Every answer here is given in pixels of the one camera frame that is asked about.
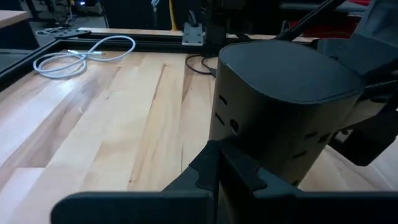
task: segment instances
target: ventilation slot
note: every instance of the ventilation slot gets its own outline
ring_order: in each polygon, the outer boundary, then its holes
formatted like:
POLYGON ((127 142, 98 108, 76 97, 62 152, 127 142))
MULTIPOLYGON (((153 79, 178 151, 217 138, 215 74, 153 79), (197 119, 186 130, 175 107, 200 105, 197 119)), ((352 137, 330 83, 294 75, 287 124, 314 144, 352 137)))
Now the ventilation slot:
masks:
POLYGON ((218 119, 218 121, 220 121, 220 123, 222 125, 225 125, 224 121, 220 118, 220 116, 218 116, 218 114, 216 113, 216 118, 218 119))
POLYGON ((315 137, 318 133, 316 131, 312 132, 312 133, 308 133, 304 136, 304 139, 309 139, 312 137, 315 137))
POLYGON ((234 134, 237 134, 238 130, 239 130, 238 122, 236 122, 234 119, 232 119, 231 121, 229 121, 229 125, 231 126, 232 132, 234 134))
POLYGON ((319 139, 318 143, 321 144, 321 143, 326 142, 326 141, 328 140, 329 136, 330 136, 330 133, 324 134, 324 135, 319 139))
POLYGON ((298 153, 298 154, 296 154, 296 155, 293 155, 293 156, 292 156, 292 159, 298 159, 298 158, 300 158, 300 157, 305 156, 306 154, 307 154, 306 151, 300 152, 300 153, 298 153))
POLYGON ((218 98, 221 100, 221 102, 223 102, 225 105, 227 105, 226 99, 223 96, 218 95, 218 98))

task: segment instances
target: black cable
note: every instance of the black cable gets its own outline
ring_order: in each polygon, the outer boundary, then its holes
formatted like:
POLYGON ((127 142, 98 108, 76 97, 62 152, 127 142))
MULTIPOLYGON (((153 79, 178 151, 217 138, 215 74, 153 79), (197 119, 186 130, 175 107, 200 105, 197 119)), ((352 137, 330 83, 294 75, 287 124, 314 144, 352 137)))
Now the black cable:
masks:
POLYGON ((318 8, 308 13, 301 19, 296 26, 276 36, 275 40, 294 40, 307 28, 318 22, 319 17, 323 16, 324 12, 332 11, 341 5, 345 0, 326 0, 318 8))
POLYGON ((216 77, 217 69, 211 68, 211 67, 209 67, 209 66, 205 63, 205 60, 207 60, 207 59, 209 59, 209 58, 213 58, 213 57, 217 57, 217 56, 216 56, 216 55, 210 55, 210 56, 203 57, 200 63, 201 63, 205 68, 207 68, 207 69, 210 71, 210 73, 211 73, 214 77, 216 77))
POLYGON ((192 71, 194 71, 194 72, 196 72, 196 73, 199 73, 199 74, 201 74, 201 75, 213 75, 214 77, 216 77, 216 73, 215 73, 215 72, 216 72, 216 69, 215 69, 215 68, 209 67, 209 66, 206 65, 205 62, 204 62, 206 59, 211 58, 211 57, 214 57, 214 56, 207 57, 207 56, 203 56, 203 55, 190 55, 190 56, 188 56, 188 57, 185 59, 185 65, 186 65, 190 70, 192 70, 192 71), (206 67, 210 72, 199 71, 199 70, 194 69, 191 65, 189 65, 188 61, 189 61, 191 58, 194 58, 194 57, 203 57, 203 58, 202 58, 202 61, 201 61, 201 64, 202 64, 204 67, 206 67))

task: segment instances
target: white cable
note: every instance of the white cable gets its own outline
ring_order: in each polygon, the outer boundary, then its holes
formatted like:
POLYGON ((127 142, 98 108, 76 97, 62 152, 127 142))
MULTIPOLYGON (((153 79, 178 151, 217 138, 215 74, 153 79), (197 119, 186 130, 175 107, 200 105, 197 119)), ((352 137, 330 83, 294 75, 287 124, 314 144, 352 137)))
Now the white cable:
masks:
POLYGON ((37 36, 43 37, 43 36, 58 34, 62 32, 63 29, 65 29, 65 27, 54 27, 54 28, 47 28, 44 30, 38 30, 35 33, 37 36))
POLYGON ((123 36, 123 35, 115 35, 115 36, 111 36, 111 37, 106 37, 102 40, 100 40, 98 43, 96 43, 91 49, 89 49, 87 52, 77 52, 74 50, 68 50, 68 53, 66 52, 58 52, 58 53, 51 53, 51 54, 46 54, 43 55, 41 57, 39 57, 38 59, 36 59, 33 62, 33 69, 36 72, 39 72, 41 75, 47 77, 47 78, 70 78, 70 77, 74 77, 77 75, 82 74, 83 72, 86 71, 87 69, 87 62, 86 59, 90 59, 90 60, 94 60, 97 62, 110 62, 113 60, 117 60, 120 58, 123 58, 124 56, 126 56, 128 53, 132 52, 134 49, 136 48, 136 42, 127 36, 123 36), (93 55, 102 55, 102 52, 95 52, 95 48, 97 48, 100 44, 102 44, 103 42, 110 40, 110 39, 127 39, 130 40, 132 43, 131 48, 127 51, 124 52, 123 54, 117 56, 117 57, 113 57, 113 58, 98 58, 98 57, 93 57, 93 55), (66 58, 66 57, 75 57, 78 60, 75 62, 70 63, 69 65, 63 66, 63 67, 59 67, 59 68, 51 68, 51 69, 43 69, 44 65, 52 62, 56 59, 60 59, 60 58, 66 58), (39 63, 39 65, 37 65, 37 62, 43 58, 47 58, 45 60, 43 60, 42 62, 39 63), (69 72, 67 73, 67 68, 70 68, 74 65, 77 64, 81 64, 80 68, 77 71, 74 72, 69 72), (54 72, 59 72, 65 70, 66 73, 54 73, 54 72))

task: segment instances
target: coiled white cable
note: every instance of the coiled white cable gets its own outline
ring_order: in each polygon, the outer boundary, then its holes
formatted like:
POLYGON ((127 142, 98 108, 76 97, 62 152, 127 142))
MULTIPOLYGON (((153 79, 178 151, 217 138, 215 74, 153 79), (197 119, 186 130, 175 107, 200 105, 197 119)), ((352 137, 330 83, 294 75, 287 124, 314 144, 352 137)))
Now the coiled white cable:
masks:
POLYGON ((74 77, 77 75, 82 74, 83 72, 86 71, 87 69, 87 62, 86 59, 90 59, 90 60, 94 60, 97 62, 110 62, 113 60, 117 60, 120 58, 123 58, 124 56, 126 56, 128 53, 132 52, 134 49, 136 48, 136 42, 127 36, 123 36, 123 35, 115 35, 115 36, 111 36, 111 37, 106 37, 102 40, 100 40, 98 43, 96 43, 91 49, 89 49, 87 52, 77 52, 74 50, 68 50, 68 53, 66 52, 57 52, 57 53, 51 53, 51 54, 46 54, 43 55, 41 57, 39 57, 38 59, 36 59, 33 62, 33 69, 40 73, 41 75, 47 77, 47 78, 70 78, 70 77, 74 77), (113 58, 98 58, 98 57, 93 57, 92 55, 101 55, 101 52, 95 52, 95 48, 97 48, 99 45, 101 45, 103 42, 110 40, 110 39, 127 39, 130 40, 132 43, 131 48, 127 51, 124 52, 123 54, 117 56, 117 57, 113 57, 113 58), (54 60, 60 59, 60 58, 66 58, 66 57, 75 57, 78 60, 75 62, 72 62, 69 65, 63 66, 63 67, 59 67, 59 68, 51 68, 51 69, 43 69, 44 65, 52 62, 54 60), (39 63, 39 65, 37 65, 37 62, 43 58, 47 58, 45 60, 43 60, 42 62, 39 63), (62 70, 66 70, 78 63, 81 63, 81 66, 78 70, 74 71, 74 72, 70 72, 70 73, 54 73, 54 72, 59 72, 62 70))

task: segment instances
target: wood grain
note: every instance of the wood grain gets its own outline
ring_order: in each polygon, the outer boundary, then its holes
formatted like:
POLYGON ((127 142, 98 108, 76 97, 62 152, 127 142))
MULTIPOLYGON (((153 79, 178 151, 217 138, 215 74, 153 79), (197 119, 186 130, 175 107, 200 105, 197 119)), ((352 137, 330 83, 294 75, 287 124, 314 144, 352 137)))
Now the wood grain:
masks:
POLYGON ((0 10, 0 29, 23 21, 28 17, 29 14, 25 11, 0 10))
MULTIPOLYGON (((0 223, 48 223, 68 194, 162 190, 176 178, 206 144, 215 85, 187 56, 133 52, 68 80, 31 72, 1 92, 0 223)), ((300 188, 397 190, 397 144, 367 167, 327 147, 300 188)))

